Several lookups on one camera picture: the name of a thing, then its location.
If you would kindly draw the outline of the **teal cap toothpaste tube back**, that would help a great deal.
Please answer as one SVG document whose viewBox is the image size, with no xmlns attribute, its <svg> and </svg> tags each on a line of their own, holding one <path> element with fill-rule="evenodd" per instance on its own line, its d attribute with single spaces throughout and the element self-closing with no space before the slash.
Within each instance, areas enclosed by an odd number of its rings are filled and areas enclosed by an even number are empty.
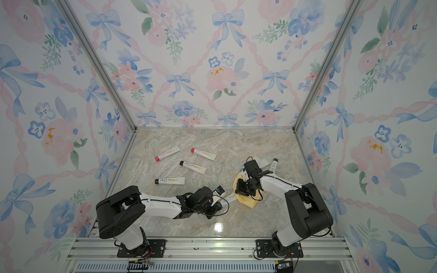
<svg viewBox="0 0 437 273">
<path fill-rule="evenodd" d="M 244 171 L 247 174 L 259 174 L 262 172 L 262 169 L 259 168 L 257 161 L 252 156 L 249 156 L 244 163 Z"/>
</svg>

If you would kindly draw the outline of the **teal cap toothpaste tube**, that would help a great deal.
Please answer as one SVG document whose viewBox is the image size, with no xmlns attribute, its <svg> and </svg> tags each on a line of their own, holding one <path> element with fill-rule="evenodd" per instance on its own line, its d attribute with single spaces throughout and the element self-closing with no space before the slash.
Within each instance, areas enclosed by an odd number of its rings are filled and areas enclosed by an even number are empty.
<svg viewBox="0 0 437 273">
<path fill-rule="evenodd" d="M 260 160 L 259 162 L 257 162 L 257 164 L 258 164 L 260 169 L 263 169 L 263 168 L 270 166 L 270 162 L 267 161 L 266 159 Z"/>
<path fill-rule="evenodd" d="M 259 174 L 262 172 L 262 169 L 259 168 L 257 161 L 252 156 L 249 156 L 244 163 L 244 171 L 247 174 Z"/>
</svg>

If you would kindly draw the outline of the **yellow cleaning cloth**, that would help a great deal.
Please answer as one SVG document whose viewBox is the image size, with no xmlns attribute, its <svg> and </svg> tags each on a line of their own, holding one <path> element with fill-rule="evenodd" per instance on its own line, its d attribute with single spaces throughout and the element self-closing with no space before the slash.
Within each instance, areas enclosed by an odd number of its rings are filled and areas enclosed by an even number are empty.
<svg viewBox="0 0 437 273">
<path fill-rule="evenodd" d="M 235 177 L 234 182 L 233 182 L 233 191 L 234 191 L 234 194 L 235 194 L 236 200 L 237 200 L 239 203 L 241 203 L 241 204 L 243 204 L 243 205 L 245 205 L 245 206 L 247 206 L 247 207 L 253 209 L 253 208 L 257 205 L 258 201 L 254 200 L 252 197 L 246 197 L 246 196 L 239 195 L 239 194 L 237 194 L 237 192 L 236 192 L 236 190 L 237 190 L 237 182 L 238 182 L 238 180 L 239 180 L 239 179 L 243 179 L 244 177 L 245 177 L 245 171 L 241 171 L 241 172 L 240 172 L 240 173 Z"/>
</svg>

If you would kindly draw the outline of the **dark green cap toothpaste tube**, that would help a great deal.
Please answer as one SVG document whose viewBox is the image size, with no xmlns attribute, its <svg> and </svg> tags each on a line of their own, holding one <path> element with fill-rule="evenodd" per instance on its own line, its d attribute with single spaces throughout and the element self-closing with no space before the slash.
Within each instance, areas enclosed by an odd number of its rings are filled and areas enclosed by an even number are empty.
<svg viewBox="0 0 437 273">
<path fill-rule="evenodd" d="M 221 203 L 221 205 L 223 207 L 228 207 L 231 203 L 233 203 L 235 201 L 237 201 L 235 193 L 232 193 L 232 194 L 228 195 L 227 197 L 220 198 L 220 200 L 219 200 L 219 202 Z"/>
</svg>

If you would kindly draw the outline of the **toothpaste tube near left arm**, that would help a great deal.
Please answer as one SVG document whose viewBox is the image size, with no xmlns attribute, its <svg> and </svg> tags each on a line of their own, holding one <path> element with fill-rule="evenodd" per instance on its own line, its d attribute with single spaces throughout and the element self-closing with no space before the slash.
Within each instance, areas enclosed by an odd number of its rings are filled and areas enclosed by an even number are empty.
<svg viewBox="0 0 437 273">
<path fill-rule="evenodd" d="M 157 185 L 185 185 L 184 177 L 171 177 L 155 179 L 155 184 Z"/>
</svg>

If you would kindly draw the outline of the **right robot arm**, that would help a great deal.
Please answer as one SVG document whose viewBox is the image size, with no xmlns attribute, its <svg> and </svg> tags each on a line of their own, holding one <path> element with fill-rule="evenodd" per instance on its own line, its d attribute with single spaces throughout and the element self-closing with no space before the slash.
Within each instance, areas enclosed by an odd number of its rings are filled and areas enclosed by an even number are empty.
<svg viewBox="0 0 437 273">
<path fill-rule="evenodd" d="M 274 232 L 271 240 L 274 253 L 280 257 L 296 255 L 293 248 L 300 241 L 330 229 L 333 224 L 332 215 L 314 184 L 292 183 L 265 171 L 255 176 L 241 172 L 234 179 L 233 187 L 238 200 L 247 197 L 261 201 L 262 193 L 269 192 L 285 201 L 290 221 Z"/>
</svg>

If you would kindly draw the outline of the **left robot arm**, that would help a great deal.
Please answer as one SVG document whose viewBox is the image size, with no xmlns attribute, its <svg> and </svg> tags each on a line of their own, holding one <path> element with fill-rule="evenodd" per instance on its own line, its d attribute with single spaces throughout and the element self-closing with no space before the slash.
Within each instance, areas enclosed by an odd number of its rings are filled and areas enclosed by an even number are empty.
<svg viewBox="0 0 437 273">
<path fill-rule="evenodd" d="M 135 223 L 141 216 L 181 220 L 198 214 L 211 219 L 223 209 L 219 200 L 224 192 L 221 186 L 214 190 L 202 187 L 194 193 L 158 197 L 129 186 L 96 205 L 99 237 L 115 239 L 119 257 L 144 256 L 158 248 L 147 239 L 144 228 Z"/>
</svg>

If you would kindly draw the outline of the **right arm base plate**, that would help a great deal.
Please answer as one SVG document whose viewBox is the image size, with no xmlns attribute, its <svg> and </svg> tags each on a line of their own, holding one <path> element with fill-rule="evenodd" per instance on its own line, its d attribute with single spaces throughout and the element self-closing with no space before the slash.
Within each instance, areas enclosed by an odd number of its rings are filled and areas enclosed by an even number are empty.
<svg viewBox="0 0 437 273">
<path fill-rule="evenodd" d="M 273 240 L 255 240 L 255 243 L 255 253 L 259 259 L 284 259 L 286 257 L 303 258 L 303 250 L 300 243 L 294 243 L 287 247 L 282 247 L 279 243 L 276 243 Z"/>
</svg>

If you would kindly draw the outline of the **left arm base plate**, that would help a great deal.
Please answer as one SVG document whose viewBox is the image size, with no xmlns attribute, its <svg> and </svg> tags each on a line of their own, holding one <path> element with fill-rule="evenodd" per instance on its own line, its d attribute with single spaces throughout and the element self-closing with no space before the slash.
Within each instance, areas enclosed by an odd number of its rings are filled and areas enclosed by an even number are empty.
<svg viewBox="0 0 437 273">
<path fill-rule="evenodd" d="M 164 239 L 146 240 L 133 250 L 120 243 L 117 258 L 163 258 L 167 241 Z"/>
</svg>

